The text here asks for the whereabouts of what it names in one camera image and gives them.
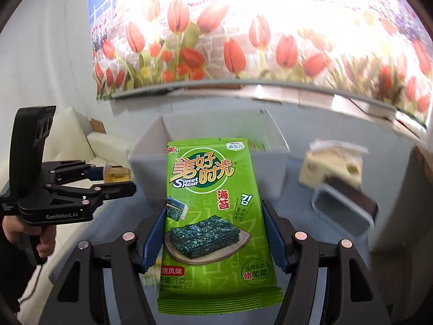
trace cardboard box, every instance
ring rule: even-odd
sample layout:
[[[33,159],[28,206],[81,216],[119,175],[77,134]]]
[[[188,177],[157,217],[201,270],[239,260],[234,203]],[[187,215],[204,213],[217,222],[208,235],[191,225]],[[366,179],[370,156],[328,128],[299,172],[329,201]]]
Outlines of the cardboard box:
[[[265,109],[161,115],[129,154],[134,180],[148,199],[165,199],[167,142],[224,137],[246,138],[264,144],[265,151],[251,152],[260,197],[278,199],[283,189],[289,147]]]

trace flower field painting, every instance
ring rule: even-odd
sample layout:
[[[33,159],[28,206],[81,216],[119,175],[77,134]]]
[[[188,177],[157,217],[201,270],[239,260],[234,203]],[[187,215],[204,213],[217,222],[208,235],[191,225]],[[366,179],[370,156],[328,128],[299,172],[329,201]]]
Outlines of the flower field painting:
[[[89,0],[97,98],[220,79],[327,86],[424,124],[433,42],[406,0]]]

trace black cable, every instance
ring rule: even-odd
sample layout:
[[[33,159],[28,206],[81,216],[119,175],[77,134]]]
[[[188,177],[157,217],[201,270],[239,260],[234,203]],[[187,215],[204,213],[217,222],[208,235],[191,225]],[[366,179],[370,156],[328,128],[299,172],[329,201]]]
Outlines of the black cable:
[[[34,287],[33,287],[32,292],[31,292],[31,293],[30,293],[26,298],[24,298],[23,300],[21,300],[21,301],[19,302],[20,305],[21,305],[23,302],[29,300],[30,297],[33,295],[33,293],[35,293],[35,290],[36,290],[36,287],[37,287],[37,285],[38,285],[39,277],[40,277],[40,275],[41,275],[41,272],[42,272],[42,268],[43,268],[43,267],[44,267],[44,266],[41,265],[41,268],[39,269],[38,276],[36,277],[36,282],[35,282],[35,285],[34,285]]]

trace sweet hour logo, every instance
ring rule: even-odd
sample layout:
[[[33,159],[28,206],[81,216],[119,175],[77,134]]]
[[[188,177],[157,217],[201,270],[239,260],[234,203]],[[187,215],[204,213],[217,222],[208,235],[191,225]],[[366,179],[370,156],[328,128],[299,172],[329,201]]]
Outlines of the sweet hour logo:
[[[172,171],[174,176],[170,178],[170,183],[175,188],[186,187],[194,193],[203,194],[218,189],[213,189],[213,185],[223,178],[225,182],[227,177],[233,176],[234,173],[232,161],[218,151],[211,148],[195,148],[176,159]]]

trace green snack package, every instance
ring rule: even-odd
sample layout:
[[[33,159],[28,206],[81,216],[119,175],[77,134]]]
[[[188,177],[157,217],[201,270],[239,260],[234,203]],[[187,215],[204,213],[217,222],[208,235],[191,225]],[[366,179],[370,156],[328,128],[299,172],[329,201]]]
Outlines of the green snack package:
[[[248,140],[168,148],[159,312],[225,314],[282,302]]]

